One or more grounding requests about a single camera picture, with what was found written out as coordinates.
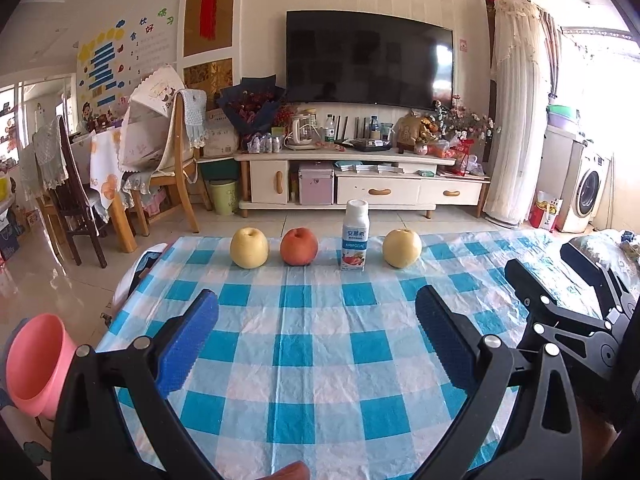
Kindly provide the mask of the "person left hand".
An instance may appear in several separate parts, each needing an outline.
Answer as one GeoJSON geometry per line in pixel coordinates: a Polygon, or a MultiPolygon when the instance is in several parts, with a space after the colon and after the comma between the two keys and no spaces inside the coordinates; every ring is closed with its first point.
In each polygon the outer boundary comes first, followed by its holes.
{"type": "Polygon", "coordinates": [[[309,480],[310,470],[304,462],[295,462],[283,467],[265,480],[309,480]]]}

